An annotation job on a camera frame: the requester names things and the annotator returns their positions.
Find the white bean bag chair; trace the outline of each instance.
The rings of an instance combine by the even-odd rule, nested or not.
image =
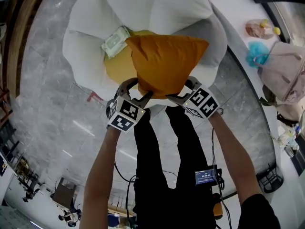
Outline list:
[[[188,35],[209,42],[209,47],[191,72],[201,83],[211,86],[227,49],[224,29],[209,0],[77,0],[63,39],[63,55],[72,66],[77,84],[110,100],[119,87],[106,73],[102,43],[120,26],[133,31]],[[180,95],[190,92],[184,87]],[[131,97],[141,98],[137,89]],[[175,106],[169,100],[151,99],[155,104]]]

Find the orange pillow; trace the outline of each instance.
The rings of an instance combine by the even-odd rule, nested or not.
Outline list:
[[[152,98],[178,94],[209,43],[188,36],[145,35],[126,39],[139,78],[139,91]]]

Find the blue screen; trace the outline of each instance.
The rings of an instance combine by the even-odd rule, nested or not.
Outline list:
[[[195,172],[196,185],[216,181],[215,173],[212,169]]]

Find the black pants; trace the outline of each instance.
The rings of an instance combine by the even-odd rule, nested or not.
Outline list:
[[[149,111],[134,127],[138,148],[137,179],[134,183],[135,212],[140,228],[200,224],[207,229],[215,228],[212,189],[195,186],[195,171],[207,168],[197,133],[182,107],[167,107],[166,113],[178,137],[181,160],[175,189],[167,186],[158,140],[149,123]],[[153,218],[155,216],[161,216],[162,219]]]

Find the gray tile floor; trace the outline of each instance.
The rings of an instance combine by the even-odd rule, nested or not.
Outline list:
[[[70,10],[76,0],[44,0],[35,17],[27,41],[21,94],[14,100],[11,121],[17,128],[20,149],[32,168],[51,188],[61,176],[84,186],[89,170],[102,144],[105,107],[91,100],[88,89],[78,86],[70,65],[62,55],[62,39]],[[273,144],[258,102],[243,73],[227,53],[222,61],[212,92],[222,104],[224,119],[249,152],[256,171],[275,161]],[[212,164],[210,124],[191,117],[209,164]],[[164,170],[178,173],[180,164],[177,137],[163,106],[152,108],[152,126],[160,144]],[[135,173],[137,149],[133,131],[122,134],[116,162],[126,178]],[[217,138],[216,162],[223,169],[224,195],[235,190],[224,163]],[[170,187],[176,177],[165,173]],[[124,197],[127,182],[114,173],[112,195]]]

